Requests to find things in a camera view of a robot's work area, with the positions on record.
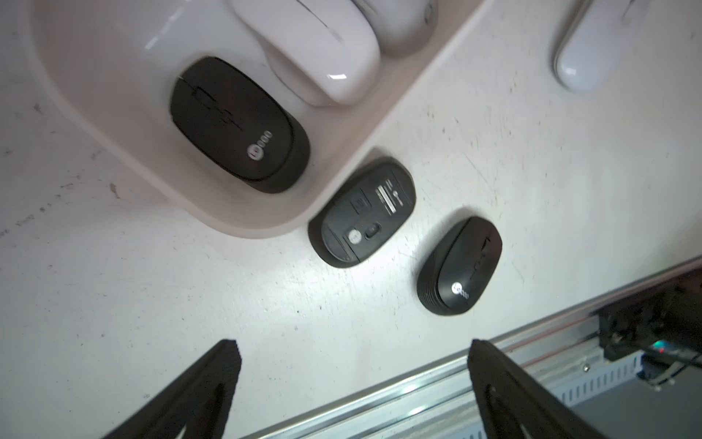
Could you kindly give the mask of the white mouse with buttons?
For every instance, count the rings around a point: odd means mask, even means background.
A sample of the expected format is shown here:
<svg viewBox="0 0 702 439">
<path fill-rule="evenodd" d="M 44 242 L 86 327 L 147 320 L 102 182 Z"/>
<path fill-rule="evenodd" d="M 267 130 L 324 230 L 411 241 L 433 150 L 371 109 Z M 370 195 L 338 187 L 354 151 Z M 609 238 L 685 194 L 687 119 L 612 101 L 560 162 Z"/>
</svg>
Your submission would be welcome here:
<svg viewBox="0 0 702 439">
<path fill-rule="evenodd" d="M 380 45 L 351 1 L 233 1 L 275 75 L 312 106 L 351 106 L 380 69 Z"/>
</svg>

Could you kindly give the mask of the black mouse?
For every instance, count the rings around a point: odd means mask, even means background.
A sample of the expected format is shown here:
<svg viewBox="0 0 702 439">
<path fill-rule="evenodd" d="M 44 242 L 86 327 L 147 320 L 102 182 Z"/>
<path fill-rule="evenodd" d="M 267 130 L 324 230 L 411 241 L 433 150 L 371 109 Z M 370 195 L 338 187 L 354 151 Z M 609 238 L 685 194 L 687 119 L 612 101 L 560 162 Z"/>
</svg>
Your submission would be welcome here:
<svg viewBox="0 0 702 439">
<path fill-rule="evenodd" d="M 471 310 L 486 290 L 502 250 L 501 235 L 491 221 L 473 216 L 456 223 L 420 269 L 420 302 L 439 316 Z"/>
<path fill-rule="evenodd" d="M 417 203 L 413 178 L 397 159 L 363 166 L 308 224 L 308 237 L 328 265 L 365 262 L 409 219 Z"/>
<path fill-rule="evenodd" d="M 220 58 L 201 58 L 178 76 L 169 113 L 197 150 L 260 192 L 292 188 L 309 163 L 305 128 L 257 82 Z"/>
</svg>

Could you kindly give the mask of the grey silver mouse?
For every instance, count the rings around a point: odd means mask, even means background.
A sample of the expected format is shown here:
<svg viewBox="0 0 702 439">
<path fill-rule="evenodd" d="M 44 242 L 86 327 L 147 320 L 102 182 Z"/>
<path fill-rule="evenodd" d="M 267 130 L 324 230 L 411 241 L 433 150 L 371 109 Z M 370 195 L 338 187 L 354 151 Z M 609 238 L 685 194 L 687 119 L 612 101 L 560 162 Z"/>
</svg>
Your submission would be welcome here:
<svg viewBox="0 0 702 439">
<path fill-rule="evenodd" d="M 431 0 L 354 0 L 373 29 L 380 51 L 404 58 L 421 50 L 437 27 L 439 5 Z"/>
</svg>

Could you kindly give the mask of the white plastic storage box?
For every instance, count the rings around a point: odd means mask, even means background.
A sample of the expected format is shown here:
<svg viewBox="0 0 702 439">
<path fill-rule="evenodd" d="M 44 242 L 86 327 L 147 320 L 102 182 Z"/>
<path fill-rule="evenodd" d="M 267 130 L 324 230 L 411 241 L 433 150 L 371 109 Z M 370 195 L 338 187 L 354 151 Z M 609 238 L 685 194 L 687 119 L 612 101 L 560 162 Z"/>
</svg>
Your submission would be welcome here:
<svg viewBox="0 0 702 439">
<path fill-rule="evenodd" d="M 318 214 L 488 9 L 487 1 L 442 1 L 428 44 L 383 59 L 369 93 L 347 107 L 313 107 L 290 91 L 227 1 L 24 1 L 20 22 L 32 71 L 73 124 L 208 227 L 266 239 Z M 305 128 L 311 157 L 292 188 L 251 188 L 173 124 L 177 76 L 207 55 L 240 68 Z"/>
</svg>

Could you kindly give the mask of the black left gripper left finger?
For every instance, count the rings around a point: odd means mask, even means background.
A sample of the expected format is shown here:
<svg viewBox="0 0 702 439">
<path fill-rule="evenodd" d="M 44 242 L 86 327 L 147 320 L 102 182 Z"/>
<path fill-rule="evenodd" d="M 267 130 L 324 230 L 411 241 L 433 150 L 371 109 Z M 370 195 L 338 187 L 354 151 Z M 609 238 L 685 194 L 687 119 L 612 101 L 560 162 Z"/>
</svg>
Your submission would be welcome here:
<svg viewBox="0 0 702 439">
<path fill-rule="evenodd" d="M 241 353 L 223 339 L 108 438 L 221 438 L 241 373 Z"/>
</svg>

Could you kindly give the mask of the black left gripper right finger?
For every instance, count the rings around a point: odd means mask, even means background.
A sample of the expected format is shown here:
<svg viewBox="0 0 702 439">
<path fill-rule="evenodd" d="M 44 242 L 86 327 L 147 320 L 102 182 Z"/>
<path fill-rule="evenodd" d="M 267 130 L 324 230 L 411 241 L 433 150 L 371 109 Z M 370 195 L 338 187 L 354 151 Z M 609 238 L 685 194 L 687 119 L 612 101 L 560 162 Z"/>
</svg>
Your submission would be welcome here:
<svg viewBox="0 0 702 439">
<path fill-rule="evenodd" d="M 604 437 L 492 343 L 473 340 L 467 367 L 487 437 Z"/>
</svg>

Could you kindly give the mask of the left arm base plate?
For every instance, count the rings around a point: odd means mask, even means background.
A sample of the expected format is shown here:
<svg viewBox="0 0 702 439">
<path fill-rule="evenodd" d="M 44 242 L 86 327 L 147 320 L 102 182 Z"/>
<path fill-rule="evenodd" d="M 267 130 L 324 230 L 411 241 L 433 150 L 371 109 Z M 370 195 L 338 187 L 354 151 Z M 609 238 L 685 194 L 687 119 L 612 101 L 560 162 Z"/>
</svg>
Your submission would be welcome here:
<svg viewBox="0 0 702 439">
<path fill-rule="evenodd" d="M 689 270 L 647 286 L 601 308 L 599 344 L 607 360 L 638 350 L 665 359 L 674 355 L 657 348 L 659 341 L 701 352 L 701 270 Z"/>
</svg>

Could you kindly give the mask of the black mouse front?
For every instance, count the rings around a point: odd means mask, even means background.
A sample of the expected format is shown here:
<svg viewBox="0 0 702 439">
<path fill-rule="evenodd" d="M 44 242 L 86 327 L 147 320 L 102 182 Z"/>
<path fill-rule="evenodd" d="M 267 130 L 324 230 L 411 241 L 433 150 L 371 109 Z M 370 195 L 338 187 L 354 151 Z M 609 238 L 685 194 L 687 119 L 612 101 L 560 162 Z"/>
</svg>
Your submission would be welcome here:
<svg viewBox="0 0 702 439">
<path fill-rule="evenodd" d="M 471 310 L 486 290 L 502 250 L 501 235 L 491 221 L 473 216 L 456 223 L 420 269 L 420 302 L 439 316 Z"/>
</svg>

